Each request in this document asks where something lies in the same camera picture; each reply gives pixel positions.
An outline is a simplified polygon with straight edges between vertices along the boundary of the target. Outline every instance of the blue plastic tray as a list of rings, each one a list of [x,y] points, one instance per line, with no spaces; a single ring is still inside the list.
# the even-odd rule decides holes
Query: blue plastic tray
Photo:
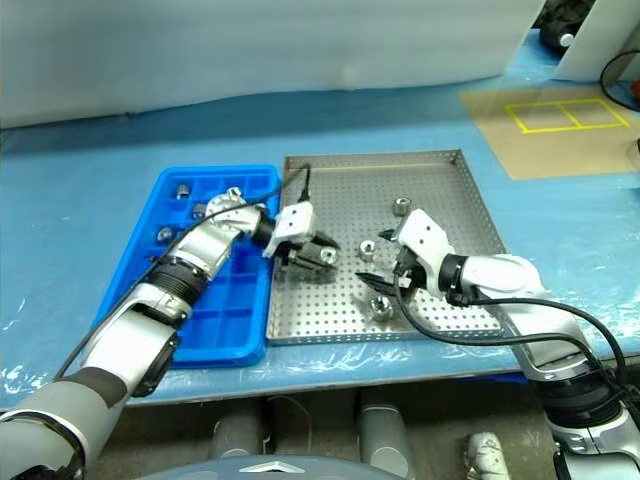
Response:
[[[189,186],[189,198],[176,199],[180,184]],[[229,187],[240,187],[244,198],[252,199],[277,185],[278,173],[272,166],[183,167],[162,172],[94,324],[149,267],[150,259],[162,254],[166,245],[156,242],[160,228],[170,226],[180,232],[193,222],[191,212],[195,203],[207,203]],[[278,204],[278,197],[267,202],[271,215]],[[262,258],[261,250],[248,240],[236,242],[231,257],[210,282],[194,306],[193,316],[179,332],[181,342],[173,358],[174,367],[251,365],[264,356],[272,267],[272,262]]]

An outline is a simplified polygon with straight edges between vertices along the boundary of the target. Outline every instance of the stainless steel tray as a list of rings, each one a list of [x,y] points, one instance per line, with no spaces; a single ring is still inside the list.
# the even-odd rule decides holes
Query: stainless steel tray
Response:
[[[447,231],[458,253],[505,251],[460,150],[294,156],[287,158],[285,170],[289,172],[306,163],[312,168],[311,201],[319,228],[340,244],[340,264],[335,279],[328,282],[276,265],[267,329],[272,343],[420,336],[397,313],[384,325],[374,322],[368,308],[374,292],[355,276],[356,272],[390,273],[397,247],[377,238],[377,233],[399,224],[391,211],[393,200],[399,196],[409,197],[414,208],[423,208],[432,215]],[[296,201],[303,177],[300,175],[287,188],[283,205]],[[365,239],[376,242],[373,263],[357,256],[358,246]],[[474,331],[474,336],[502,333],[498,322],[479,308],[452,307],[422,291],[414,305],[432,328],[468,329]]]

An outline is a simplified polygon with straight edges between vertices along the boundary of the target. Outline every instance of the table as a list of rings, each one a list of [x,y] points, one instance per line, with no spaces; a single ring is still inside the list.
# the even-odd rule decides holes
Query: table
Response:
[[[49,381],[93,320],[158,174],[294,154],[461,148],[507,249],[640,354],[640,175],[512,182],[458,92],[542,86],[557,60],[532,32],[504,76],[439,87],[265,94],[3,134],[0,408]],[[599,355],[606,344],[587,336]],[[133,404],[517,369],[508,349],[430,340],[283,346],[246,368],[170,371]]]

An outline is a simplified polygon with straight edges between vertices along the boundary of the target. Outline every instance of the perforated metal sheet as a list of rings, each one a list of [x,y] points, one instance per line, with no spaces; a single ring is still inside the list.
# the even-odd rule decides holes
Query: perforated metal sheet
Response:
[[[288,157],[286,170],[310,164],[311,201],[319,229],[342,248],[335,279],[321,281],[284,270],[274,273],[267,336],[273,343],[327,343],[397,340],[419,334],[395,308],[384,325],[375,323],[369,301],[375,296],[355,276],[372,272],[391,279],[397,246],[377,237],[400,219],[393,200],[409,197],[447,231],[456,251],[468,255],[504,253],[504,246],[484,206],[460,150],[418,153],[322,155]],[[300,175],[283,195],[294,203],[302,188]],[[360,242],[376,243],[373,263],[357,256]],[[420,291],[414,301],[420,316],[443,332],[465,336],[496,336],[498,322],[479,308],[461,309]]]

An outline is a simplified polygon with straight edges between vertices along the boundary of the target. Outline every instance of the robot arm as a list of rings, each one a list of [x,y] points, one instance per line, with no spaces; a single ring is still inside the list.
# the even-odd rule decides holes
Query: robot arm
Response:
[[[337,244],[316,232],[308,201],[273,220],[231,189],[214,197],[205,220],[170,246],[101,322],[80,369],[0,417],[0,480],[83,477],[126,401],[159,384],[178,346],[177,331],[241,236],[265,257],[307,269],[331,270],[337,260]]]
[[[516,297],[550,299],[529,261],[513,255],[456,255],[446,232],[423,210],[411,212],[392,240],[403,247],[396,262],[402,266],[396,271],[418,265],[423,270],[417,276],[422,284],[414,286],[445,296],[453,305]],[[560,333],[588,345],[571,313],[526,303],[485,308],[512,337]],[[447,341],[439,332],[434,337]],[[640,478],[639,426],[602,371],[568,342],[543,341],[511,348],[539,395],[560,445],[559,462],[569,473],[565,478]],[[634,476],[625,476],[629,472]]]

